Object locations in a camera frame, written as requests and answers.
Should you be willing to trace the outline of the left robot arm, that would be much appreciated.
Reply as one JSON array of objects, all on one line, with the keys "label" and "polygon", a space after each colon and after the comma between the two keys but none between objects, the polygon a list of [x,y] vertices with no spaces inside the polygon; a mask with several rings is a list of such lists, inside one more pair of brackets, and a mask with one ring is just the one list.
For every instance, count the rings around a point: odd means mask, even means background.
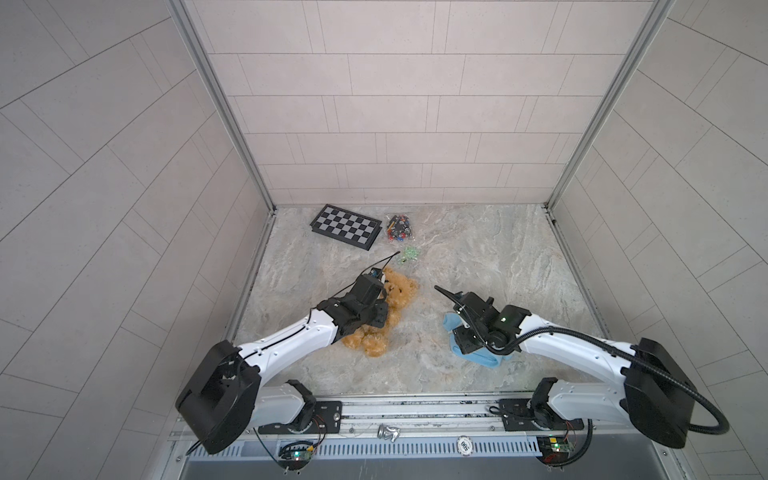
[{"label": "left robot arm", "polygon": [[207,352],[175,406],[209,454],[217,454],[246,430],[282,424],[303,432],[316,399],[296,380],[268,387],[278,373],[312,352],[333,345],[365,325],[382,327],[388,315],[385,274],[372,268],[341,297],[320,302],[288,327],[257,341],[223,340]]}]

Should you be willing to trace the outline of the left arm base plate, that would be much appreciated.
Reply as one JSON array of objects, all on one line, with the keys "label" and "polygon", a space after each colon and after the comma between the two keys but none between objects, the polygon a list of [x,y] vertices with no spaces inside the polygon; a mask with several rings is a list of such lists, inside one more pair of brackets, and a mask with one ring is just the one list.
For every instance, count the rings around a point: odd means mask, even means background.
[{"label": "left arm base plate", "polygon": [[317,435],[338,434],[342,418],[341,401],[318,401],[309,413],[307,407],[299,413],[298,419],[289,424],[273,423],[258,428],[259,434],[267,435]]}]

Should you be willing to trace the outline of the light blue bear hoodie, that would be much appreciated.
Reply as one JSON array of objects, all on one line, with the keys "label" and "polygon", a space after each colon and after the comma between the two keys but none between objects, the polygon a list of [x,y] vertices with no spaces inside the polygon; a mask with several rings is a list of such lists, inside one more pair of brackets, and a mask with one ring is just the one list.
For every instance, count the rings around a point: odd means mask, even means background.
[{"label": "light blue bear hoodie", "polygon": [[443,328],[450,334],[451,351],[458,357],[488,368],[499,367],[510,355],[500,356],[491,353],[482,342],[476,338],[471,328],[465,325],[456,313],[447,313],[443,319]]}]

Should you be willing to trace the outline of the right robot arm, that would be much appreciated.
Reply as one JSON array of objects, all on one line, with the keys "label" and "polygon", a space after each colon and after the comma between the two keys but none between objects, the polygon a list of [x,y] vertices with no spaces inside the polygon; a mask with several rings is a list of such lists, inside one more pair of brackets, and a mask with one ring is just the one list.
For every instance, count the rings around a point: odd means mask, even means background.
[{"label": "right robot arm", "polygon": [[446,296],[461,320],[455,332],[462,353],[535,354],[593,377],[591,383],[542,379],[525,414],[538,427],[563,430],[568,423],[605,421],[631,425],[670,448],[685,446],[694,410],[684,391],[690,382],[657,342],[644,339],[632,345],[595,338],[521,307],[497,310],[492,299],[473,292]]}]

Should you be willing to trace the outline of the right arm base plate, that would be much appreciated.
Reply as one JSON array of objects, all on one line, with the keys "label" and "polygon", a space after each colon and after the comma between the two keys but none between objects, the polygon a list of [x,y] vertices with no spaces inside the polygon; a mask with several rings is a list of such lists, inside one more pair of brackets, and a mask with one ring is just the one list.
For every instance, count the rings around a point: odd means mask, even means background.
[{"label": "right arm base plate", "polygon": [[533,408],[528,399],[502,399],[497,404],[490,405],[488,412],[501,418],[506,432],[585,429],[582,419],[564,420],[546,404]]}]

